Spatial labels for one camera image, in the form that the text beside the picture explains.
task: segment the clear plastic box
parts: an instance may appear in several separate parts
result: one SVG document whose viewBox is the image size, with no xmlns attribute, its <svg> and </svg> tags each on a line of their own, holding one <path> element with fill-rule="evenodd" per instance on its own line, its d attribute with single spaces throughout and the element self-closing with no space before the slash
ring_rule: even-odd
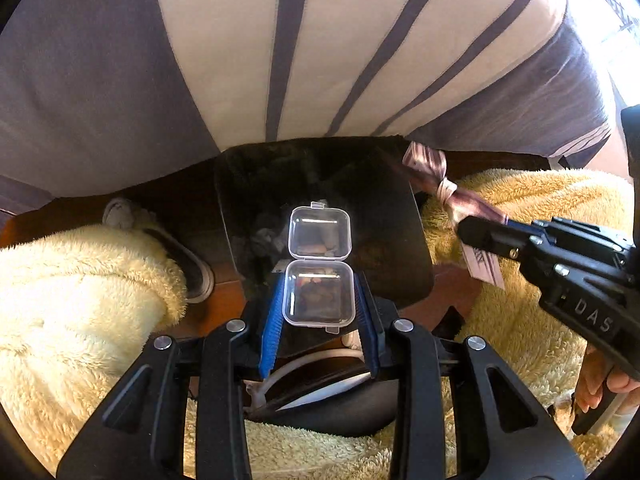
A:
<svg viewBox="0 0 640 480">
<path fill-rule="evenodd" d="M 282 313 L 295 326 L 338 333 L 355 318 L 349 215 L 312 202 L 297 207 L 289 224 L 289 252 Z"/>
</svg>

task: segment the fuzzy blanket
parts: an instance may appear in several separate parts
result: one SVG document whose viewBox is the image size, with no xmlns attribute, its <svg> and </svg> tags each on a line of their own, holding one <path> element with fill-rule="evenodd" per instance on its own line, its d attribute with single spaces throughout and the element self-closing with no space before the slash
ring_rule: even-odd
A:
<svg viewBox="0 0 640 480">
<path fill-rule="evenodd" d="M 590 171 L 491 170 L 459 183 L 510 218 L 563 216 L 632 229 L 633 190 Z M 434 263 L 462 261 L 444 211 L 423 211 Z M 483 285 L 460 339 L 486 338 L 540 402 L 560 406 L 575 387 L 584 341 L 538 307 L 517 264 L 501 261 L 506 290 Z M 184 313 L 184 278 L 162 247 L 139 232 L 89 226 L 0 251 L 0 403 L 36 457 L 54 473 L 60 458 L 151 332 Z M 444 399 L 447 403 L 446 388 Z M 558 423 L 568 430 L 566 410 Z M 195 405 L 188 403 L 185 474 L 194 477 Z M 446 414 L 448 473 L 455 468 Z M 254 478 L 373 480 L 388 475 L 393 427 L 343 438 L 248 422 Z M 616 435 L 575 437 L 588 470 Z"/>
</svg>

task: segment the black clamp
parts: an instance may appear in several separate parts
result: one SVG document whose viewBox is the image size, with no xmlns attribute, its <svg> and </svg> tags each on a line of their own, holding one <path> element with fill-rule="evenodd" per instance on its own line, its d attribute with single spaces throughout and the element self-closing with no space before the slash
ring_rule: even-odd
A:
<svg viewBox="0 0 640 480">
<path fill-rule="evenodd" d="M 457 478 L 584 477 L 582 463 L 547 412 L 482 338 L 442 340 L 398 317 L 358 278 L 358 329 L 377 380 L 399 380 L 390 478 L 446 478 L 441 377 L 449 377 L 458 446 Z M 200 377 L 198 478 L 251 478 L 242 380 L 257 379 L 251 328 L 231 320 L 204 339 L 160 336 L 89 418 L 58 468 L 61 480 L 183 479 L 189 379 Z"/>
<path fill-rule="evenodd" d="M 540 289 L 542 309 L 603 352 L 611 367 L 640 380 L 638 250 L 624 233 L 563 218 L 526 225 L 467 217 L 458 236 L 520 262 L 524 278 Z M 617 400 L 605 384 L 597 409 L 577 414 L 574 432 L 595 432 Z"/>
</svg>

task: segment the sneaker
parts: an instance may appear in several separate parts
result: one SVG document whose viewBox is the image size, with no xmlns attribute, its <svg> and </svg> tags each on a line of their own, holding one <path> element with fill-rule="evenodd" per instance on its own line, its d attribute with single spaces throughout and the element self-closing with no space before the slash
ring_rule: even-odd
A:
<svg viewBox="0 0 640 480">
<path fill-rule="evenodd" d="M 200 303 L 213 292 L 216 280 L 209 265 L 166 232 L 155 213 L 126 198 L 114 198 L 104 209 L 102 224 L 124 230 L 138 229 L 158 240 L 184 273 L 187 303 Z"/>
</svg>

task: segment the pink ribbon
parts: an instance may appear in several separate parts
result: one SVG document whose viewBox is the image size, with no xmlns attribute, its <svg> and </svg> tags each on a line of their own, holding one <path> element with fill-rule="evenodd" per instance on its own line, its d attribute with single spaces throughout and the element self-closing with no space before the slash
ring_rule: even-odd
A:
<svg viewBox="0 0 640 480">
<path fill-rule="evenodd" d="M 478 216 L 500 223 L 507 222 L 507 215 L 489 204 L 481 196 L 468 189 L 458 187 L 446 177 L 447 159 L 443 152 L 412 142 L 406 150 L 402 163 L 416 170 L 424 191 L 436 197 L 449 214 L 454 228 L 467 216 Z"/>
</svg>

